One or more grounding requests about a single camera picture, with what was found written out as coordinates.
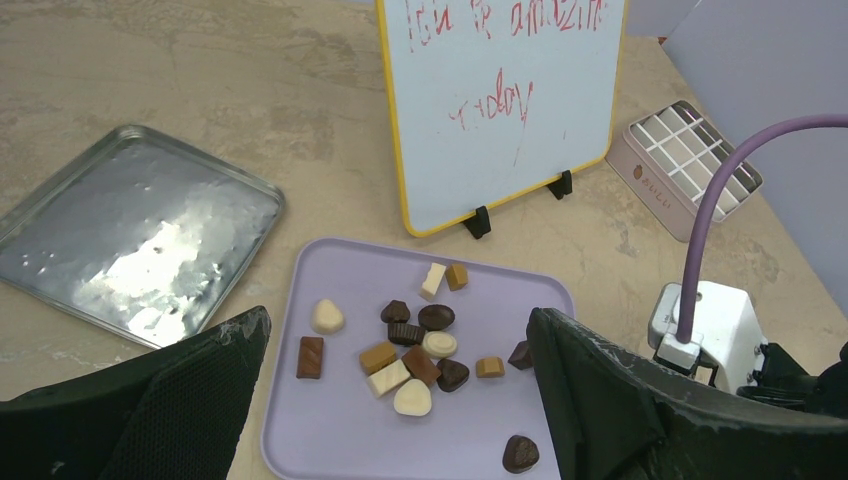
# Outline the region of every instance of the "lavender tray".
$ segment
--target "lavender tray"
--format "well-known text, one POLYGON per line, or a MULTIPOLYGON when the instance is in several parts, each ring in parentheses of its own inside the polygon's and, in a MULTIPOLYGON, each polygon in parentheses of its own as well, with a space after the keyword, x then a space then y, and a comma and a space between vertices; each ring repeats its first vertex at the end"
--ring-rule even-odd
MULTIPOLYGON (((553 445, 533 370, 506 365, 506 376, 478 379, 475 362, 504 359, 525 338, 533 307, 554 307, 574 317, 574 303, 557 280, 518 270, 462 261, 469 284, 442 286, 435 303, 450 306, 448 330, 459 343, 453 357, 471 369, 459 390, 433 386, 433 410, 403 417, 393 392, 375 399, 359 367, 363 350, 386 339, 380 311, 405 301, 417 323, 427 302, 418 289, 431 262, 457 261, 337 238, 315 240, 300 252, 262 430, 262 455, 287 480, 479 480, 508 479, 501 457, 510 436, 532 438, 541 459, 523 479, 559 478, 553 445), (312 308, 329 298, 347 323, 325 337, 320 380, 295 378, 301 336, 312 308)), ((398 355, 406 349, 398 347, 398 355)))

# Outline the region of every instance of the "beige countertop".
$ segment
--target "beige countertop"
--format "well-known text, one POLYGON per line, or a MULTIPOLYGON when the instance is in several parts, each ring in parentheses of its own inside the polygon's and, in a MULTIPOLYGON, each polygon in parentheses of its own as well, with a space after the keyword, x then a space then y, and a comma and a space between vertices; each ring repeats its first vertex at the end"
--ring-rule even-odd
MULTIPOLYGON (((655 39, 628 38, 620 127, 692 94, 655 39)), ((141 123, 280 186, 288 210, 215 323, 257 304, 273 334, 231 478, 271 478, 259 449, 298 251, 321 236, 408 247, 560 279, 578 319, 650 353, 646 324, 679 281, 675 241, 605 163, 492 211, 493 233, 403 228, 372 8, 319 0, 115 0, 0 5, 0 211, 109 130, 141 123)), ((765 201, 710 233, 704 279, 746 289, 766 336, 808 370, 848 323, 765 201)), ((0 400, 133 358, 145 347, 0 285, 0 400)))

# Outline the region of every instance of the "white wall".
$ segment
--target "white wall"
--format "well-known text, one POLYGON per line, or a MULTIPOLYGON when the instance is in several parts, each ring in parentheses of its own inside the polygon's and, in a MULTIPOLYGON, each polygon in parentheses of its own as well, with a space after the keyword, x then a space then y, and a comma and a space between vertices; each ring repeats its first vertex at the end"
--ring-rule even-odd
MULTIPOLYGON (((663 48, 738 145, 781 120, 848 113, 846 25, 846 0, 703 0, 663 48)), ((848 129, 789 134, 751 159, 769 204, 848 313, 848 129)))

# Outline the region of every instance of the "black stand leg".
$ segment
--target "black stand leg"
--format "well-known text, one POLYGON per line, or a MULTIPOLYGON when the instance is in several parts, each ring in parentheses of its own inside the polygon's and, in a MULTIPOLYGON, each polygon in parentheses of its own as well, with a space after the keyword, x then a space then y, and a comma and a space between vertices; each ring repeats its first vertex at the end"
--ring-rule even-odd
POLYGON ((475 210, 474 216, 465 220, 462 224, 471 232, 475 240, 480 240, 483 235, 492 231, 492 224, 489 223, 489 210, 486 207, 475 210))
POLYGON ((549 183, 548 190, 554 194, 554 197, 556 197, 557 200, 562 200, 562 197, 571 195, 571 192, 573 191, 571 186, 571 170, 562 172, 562 176, 559 177, 559 180, 549 183))

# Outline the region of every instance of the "metal baking tray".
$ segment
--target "metal baking tray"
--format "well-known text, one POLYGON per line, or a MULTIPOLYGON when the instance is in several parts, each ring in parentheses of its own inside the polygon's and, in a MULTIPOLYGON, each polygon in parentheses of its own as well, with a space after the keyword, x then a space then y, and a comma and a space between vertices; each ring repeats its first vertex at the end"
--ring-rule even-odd
POLYGON ((164 347, 203 329, 284 206, 223 160, 118 127, 0 219, 0 280, 164 347))

